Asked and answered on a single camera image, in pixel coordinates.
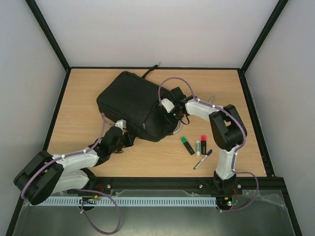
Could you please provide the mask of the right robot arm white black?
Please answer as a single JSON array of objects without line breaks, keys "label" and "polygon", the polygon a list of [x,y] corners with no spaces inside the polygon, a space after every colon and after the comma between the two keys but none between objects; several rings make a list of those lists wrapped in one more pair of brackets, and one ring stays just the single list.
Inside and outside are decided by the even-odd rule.
[{"label": "right robot arm white black", "polygon": [[185,97],[179,87],[173,89],[170,98],[161,98],[159,104],[174,118],[197,116],[211,125],[214,141],[219,147],[219,161],[214,171],[214,186],[218,192],[226,192],[235,183],[235,162],[238,151],[246,142],[247,131],[235,108],[229,104],[218,106],[197,98]]}]

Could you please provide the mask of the green highlighter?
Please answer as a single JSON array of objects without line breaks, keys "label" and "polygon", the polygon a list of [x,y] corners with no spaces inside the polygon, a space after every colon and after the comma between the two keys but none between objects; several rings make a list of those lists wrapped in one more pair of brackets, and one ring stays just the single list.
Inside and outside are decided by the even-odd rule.
[{"label": "green highlighter", "polygon": [[185,146],[186,150],[189,152],[190,155],[194,155],[195,152],[192,148],[192,146],[190,145],[190,143],[188,142],[188,140],[186,139],[185,136],[182,136],[180,138],[181,142],[183,143],[183,145]]}]

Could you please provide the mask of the black student backpack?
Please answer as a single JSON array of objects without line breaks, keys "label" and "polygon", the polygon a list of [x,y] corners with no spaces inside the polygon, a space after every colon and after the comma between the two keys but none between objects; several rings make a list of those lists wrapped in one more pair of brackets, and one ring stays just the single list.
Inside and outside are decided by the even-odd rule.
[{"label": "black student backpack", "polygon": [[161,98],[170,98],[172,90],[160,87],[134,73],[123,71],[97,97],[98,109],[109,120],[124,119],[126,129],[134,136],[158,142],[166,136],[177,134],[183,125],[170,127],[162,124]]}]

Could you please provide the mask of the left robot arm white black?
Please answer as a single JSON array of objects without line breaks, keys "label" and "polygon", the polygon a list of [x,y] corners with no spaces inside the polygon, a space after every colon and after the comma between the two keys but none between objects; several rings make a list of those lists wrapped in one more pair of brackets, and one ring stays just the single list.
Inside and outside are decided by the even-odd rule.
[{"label": "left robot arm white black", "polygon": [[14,184],[21,191],[21,198],[38,205],[52,194],[82,189],[90,175],[86,168],[108,161],[113,153],[133,146],[135,136],[112,126],[102,138],[83,150],[51,155],[40,151],[15,177]]}]

